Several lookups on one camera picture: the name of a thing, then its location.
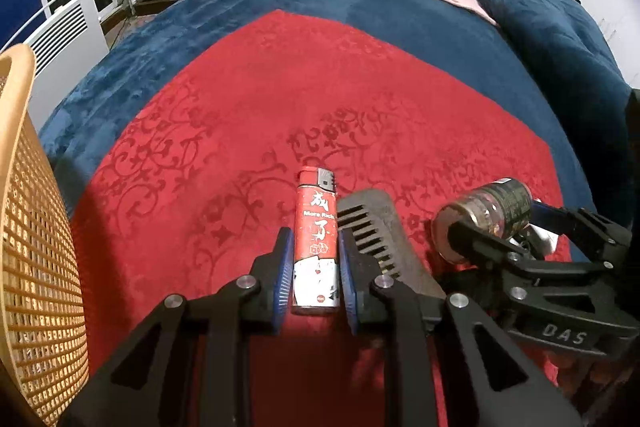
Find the red patterned cloth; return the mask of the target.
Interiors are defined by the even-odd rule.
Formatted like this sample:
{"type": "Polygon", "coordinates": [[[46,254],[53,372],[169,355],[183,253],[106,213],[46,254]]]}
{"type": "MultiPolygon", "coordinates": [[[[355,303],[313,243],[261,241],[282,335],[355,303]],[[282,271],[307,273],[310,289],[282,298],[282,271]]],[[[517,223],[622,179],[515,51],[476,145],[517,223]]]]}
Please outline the red patterned cloth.
{"type": "Polygon", "coordinates": [[[398,46],[274,11],[209,46],[124,120],[72,225],[97,369],[160,299],[245,274],[294,222],[305,166],[390,194],[419,262],[437,207],[506,176],[563,202],[541,135],[398,46]]]}

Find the white cylindrical bottle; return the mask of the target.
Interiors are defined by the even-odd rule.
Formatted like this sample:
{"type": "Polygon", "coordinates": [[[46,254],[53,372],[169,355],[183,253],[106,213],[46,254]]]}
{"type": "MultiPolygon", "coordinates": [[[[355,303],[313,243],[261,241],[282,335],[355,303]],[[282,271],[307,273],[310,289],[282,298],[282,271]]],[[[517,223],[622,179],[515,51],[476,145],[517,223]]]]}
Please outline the white cylindrical bottle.
{"type": "Polygon", "coordinates": [[[559,236],[537,227],[537,225],[527,225],[524,229],[524,236],[529,243],[530,250],[537,256],[548,257],[555,253],[558,248],[559,236]]]}

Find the white panel heater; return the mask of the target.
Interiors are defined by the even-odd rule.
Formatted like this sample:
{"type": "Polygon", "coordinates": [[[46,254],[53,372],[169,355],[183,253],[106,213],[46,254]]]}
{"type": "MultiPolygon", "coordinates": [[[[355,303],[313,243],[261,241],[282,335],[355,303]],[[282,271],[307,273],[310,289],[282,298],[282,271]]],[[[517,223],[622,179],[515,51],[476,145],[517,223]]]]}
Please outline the white panel heater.
{"type": "Polygon", "coordinates": [[[39,130],[55,107],[108,54],[96,2],[66,2],[36,28],[25,43],[36,59],[28,113],[39,130]]]}

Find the blue velvet blanket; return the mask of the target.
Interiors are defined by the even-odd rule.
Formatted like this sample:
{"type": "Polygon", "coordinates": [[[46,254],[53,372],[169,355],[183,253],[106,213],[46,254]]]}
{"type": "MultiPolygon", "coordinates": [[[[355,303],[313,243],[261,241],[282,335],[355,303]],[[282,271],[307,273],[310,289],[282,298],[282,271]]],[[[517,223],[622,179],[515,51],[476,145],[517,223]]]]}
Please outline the blue velvet blanket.
{"type": "Polygon", "coordinates": [[[637,170],[625,122],[631,90],[597,23],[576,0],[179,0],[122,40],[56,106],[40,139],[74,210],[101,160],[160,89],[210,46],[270,13],[302,18],[276,43],[307,74],[336,64],[315,20],[357,29],[488,96],[546,141],[563,193],[621,225],[634,217],[637,170]]]}

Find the dark wooden comb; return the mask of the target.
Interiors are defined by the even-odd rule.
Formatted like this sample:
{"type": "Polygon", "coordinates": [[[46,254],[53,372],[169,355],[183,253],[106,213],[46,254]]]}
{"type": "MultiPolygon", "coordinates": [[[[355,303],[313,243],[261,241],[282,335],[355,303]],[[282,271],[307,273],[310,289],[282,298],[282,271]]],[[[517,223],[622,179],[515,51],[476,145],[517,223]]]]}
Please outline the dark wooden comb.
{"type": "Polygon", "coordinates": [[[352,193],[337,202],[340,230],[350,230],[360,254],[374,258],[383,274],[417,294],[444,299],[445,291],[424,267],[402,227],[394,202],[378,188],[352,193]]]}

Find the orange mesh basket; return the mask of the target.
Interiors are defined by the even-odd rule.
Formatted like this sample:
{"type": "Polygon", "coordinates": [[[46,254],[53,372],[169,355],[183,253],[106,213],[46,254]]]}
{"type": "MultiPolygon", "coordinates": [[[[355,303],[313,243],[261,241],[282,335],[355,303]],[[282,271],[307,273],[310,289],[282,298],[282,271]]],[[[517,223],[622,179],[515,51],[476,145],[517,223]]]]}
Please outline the orange mesh basket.
{"type": "Polygon", "coordinates": [[[89,378],[84,302],[70,220],[28,115],[36,58],[1,54],[1,365],[45,426],[89,378]]]}

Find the glass jar gold lid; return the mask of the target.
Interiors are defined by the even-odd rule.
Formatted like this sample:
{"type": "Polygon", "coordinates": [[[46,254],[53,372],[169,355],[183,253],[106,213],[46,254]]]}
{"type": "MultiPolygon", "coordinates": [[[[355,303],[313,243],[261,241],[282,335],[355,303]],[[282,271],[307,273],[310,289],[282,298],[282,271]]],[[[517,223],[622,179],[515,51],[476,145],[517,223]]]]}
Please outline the glass jar gold lid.
{"type": "Polygon", "coordinates": [[[533,196],[528,186],[514,178],[502,178],[474,188],[437,210],[431,221],[435,251],[446,261],[460,265],[464,257],[448,239],[451,225],[468,221],[499,239],[510,239],[529,224],[532,207],[533,196]]]}

